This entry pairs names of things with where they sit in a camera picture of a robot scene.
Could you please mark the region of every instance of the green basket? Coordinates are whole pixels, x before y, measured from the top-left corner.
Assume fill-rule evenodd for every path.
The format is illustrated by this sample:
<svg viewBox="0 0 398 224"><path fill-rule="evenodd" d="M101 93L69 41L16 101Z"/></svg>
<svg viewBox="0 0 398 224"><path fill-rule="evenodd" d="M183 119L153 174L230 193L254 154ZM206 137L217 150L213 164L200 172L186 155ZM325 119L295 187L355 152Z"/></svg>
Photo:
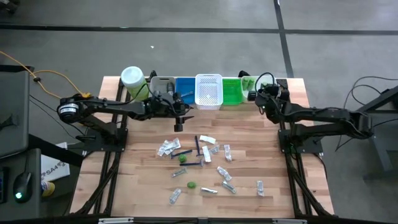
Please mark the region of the green basket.
<svg viewBox="0 0 398 224"><path fill-rule="evenodd" d="M242 103L242 89L240 79L223 79L224 105L238 105Z"/></svg>

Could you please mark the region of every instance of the small green ball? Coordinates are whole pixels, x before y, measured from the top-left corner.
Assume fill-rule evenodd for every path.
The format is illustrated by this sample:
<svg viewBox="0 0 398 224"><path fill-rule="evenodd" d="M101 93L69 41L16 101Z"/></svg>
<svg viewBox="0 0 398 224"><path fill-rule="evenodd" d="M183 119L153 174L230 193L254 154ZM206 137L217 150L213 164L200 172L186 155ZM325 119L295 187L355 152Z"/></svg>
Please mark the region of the small green ball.
<svg viewBox="0 0 398 224"><path fill-rule="evenodd" d="M182 154L178 156L178 159L181 163L186 162L187 161L187 156Z"/></svg>
<svg viewBox="0 0 398 224"><path fill-rule="evenodd" d="M191 189L194 189L195 187L197 187L197 184L195 182L191 181L191 182L187 183L187 187L191 188Z"/></svg>

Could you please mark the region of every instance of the wooden table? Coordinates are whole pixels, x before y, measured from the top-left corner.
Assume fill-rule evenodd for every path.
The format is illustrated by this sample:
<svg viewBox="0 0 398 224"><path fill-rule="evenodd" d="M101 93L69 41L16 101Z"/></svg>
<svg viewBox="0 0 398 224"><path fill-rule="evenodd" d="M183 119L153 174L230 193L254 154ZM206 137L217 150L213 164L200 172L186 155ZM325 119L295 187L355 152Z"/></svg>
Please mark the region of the wooden table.
<svg viewBox="0 0 398 224"><path fill-rule="evenodd" d="M308 106L304 81L287 79L291 100ZM114 100L119 77L104 77L99 97ZM129 119L129 139L122 154L118 181L114 193L112 216L130 217L236 217L272 218L293 217L292 199L284 155L279 151L277 130L266 116L259 113L254 103L239 106L223 106L220 111L191 110L195 117L183 125L183 132L174 132L174 119ZM110 121L110 114L97 114ZM159 157L157 150L166 140L178 137L182 149L195 150L195 135L215 138L220 145L229 144L232 162L226 161L224 151L212 156L212 162L204 167L188 167L188 173L171 178L179 170L178 159ZM188 155L188 162L197 162L196 151ZM100 179L103 152L92 153L83 161L71 212L81 208L88 200ZM314 155L304 154L303 164L308 188L327 211L333 213L325 171ZM221 186L222 177L216 171L221 166L233 177L233 195ZM265 197L257 196L256 181L264 183ZM194 181L196 189L187 188ZM200 187L218 190L218 194L200 192ZM175 205L169 197L176 189L182 189ZM103 207L108 189L105 190ZM302 194L298 197L303 209Z"/></svg>

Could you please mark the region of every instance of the gray concrete floor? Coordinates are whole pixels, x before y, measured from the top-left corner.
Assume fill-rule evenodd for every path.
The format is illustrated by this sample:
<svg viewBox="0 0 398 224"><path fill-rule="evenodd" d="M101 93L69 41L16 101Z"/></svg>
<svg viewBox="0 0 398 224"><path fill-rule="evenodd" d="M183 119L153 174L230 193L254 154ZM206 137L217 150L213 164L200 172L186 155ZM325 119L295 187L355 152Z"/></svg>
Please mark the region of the gray concrete floor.
<svg viewBox="0 0 398 224"><path fill-rule="evenodd" d="M280 0L286 29L397 30L398 2L393 0ZM36 0L22 1L0 22L74 26L278 28L272 0ZM358 35L287 35L294 76L304 78L311 106L343 106L346 94L359 77L398 78L398 37ZM119 75L136 65L145 74L194 76L220 73L234 77L240 70L253 75L272 72L286 77L279 34L54 32L0 30L0 49L36 70L67 74L84 91L98 94L102 77ZM0 57L0 63L13 64ZM74 94L72 87L52 74L43 84L60 96ZM380 91L397 82L365 80ZM58 101L31 83L31 94L55 108ZM377 96L360 89L359 100ZM356 109L352 99L347 104ZM75 130L65 127L69 132ZM70 138L34 105L30 132L54 143ZM351 141L334 153L338 138L322 140L331 199L337 215L346 218L396 222L397 181L364 182L362 176L379 170L376 153L367 141ZM69 177L72 191L76 175ZM67 196L57 198L47 213L60 214Z"/></svg>

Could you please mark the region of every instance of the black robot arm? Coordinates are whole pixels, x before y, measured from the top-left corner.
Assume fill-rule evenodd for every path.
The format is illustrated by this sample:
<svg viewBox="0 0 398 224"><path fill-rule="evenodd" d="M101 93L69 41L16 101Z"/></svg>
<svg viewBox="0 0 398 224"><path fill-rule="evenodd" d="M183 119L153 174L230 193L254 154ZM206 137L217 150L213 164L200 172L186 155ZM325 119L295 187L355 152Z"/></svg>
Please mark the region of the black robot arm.
<svg viewBox="0 0 398 224"><path fill-rule="evenodd" d="M265 113L274 124L279 122L292 124L289 138L293 144L300 146L310 137L346 134L352 138L366 139L372 136L372 119L367 114L332 107L304 108L288 102L289 97L281 99L280 96L289 96L289 92L279 88L277 85L266 85L257 92L254 100L260 113ZM322 121L328 124L314 126L294 124L302 120Z"/></svg>
<svg viewBox="0 0 398 224"><path fill-rule="evenodd" d="M190 110L179 95L174 93L161 94L155 92L144 101L121 103L118 101L100 99L91 96L84 98L76 94L69 98L62 98L57 108L60 119L68 124L79 122L99 133L106 139L117 139L118 128L115 123L105 123L93 116L94 113L109 113L127 115L131 119L144 121L151 118L175 118L174 131L182 131L182 124L192 117L184 117Z"/></svg>

